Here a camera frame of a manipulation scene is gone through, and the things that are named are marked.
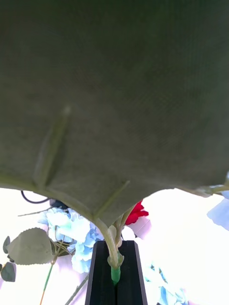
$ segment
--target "serrated leaf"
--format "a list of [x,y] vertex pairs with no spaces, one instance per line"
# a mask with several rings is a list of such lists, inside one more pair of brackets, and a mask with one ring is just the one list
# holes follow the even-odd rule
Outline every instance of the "serrated leaf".
[[20,233],[9,244],[8,251],[16,264],[45,264],[53,259],[50,239],[40,228],[32,228]]
[[7,262],[1,271],[1,277],[6,282],[15,282],[15,271],[13,264]]
[[5,254],[8,253],[8,250],[7,250],[7,246],[10,244],[10,237],[7,236],[7,238],[5,239],[4,243],[3,243],[3,251]]

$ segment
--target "white surface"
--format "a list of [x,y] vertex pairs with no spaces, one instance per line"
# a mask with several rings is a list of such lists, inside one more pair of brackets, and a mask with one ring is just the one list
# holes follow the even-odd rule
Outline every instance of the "white surface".
[[[43,210],[25,202],[19,191],[0,189],[0,245],[7,235],[11,239],[21,231],[36,225],[37,215],[17,217]],[[201,198],[180,190],[164,190],[144,199],[149,216],[140,218],[131,227],[147,240],[150,250],[140,249],[141,260],[156,260],[174,285],[186,289],[189,298],[200,305],[229,304],[229,232],[207,218],[206,213],[221,201],[220,196]],[[0,251],[0,262],[7,261]],[[15,283],[0,280],[0,304],[39,305],[49,264],[17,266]],[[59,258],[53,268],[42,305],[64,305],[85,275],[71,268],[69,257]],[[72,305],[83,305],[82,290]],[[150,305],[155,292],[146,287]]]

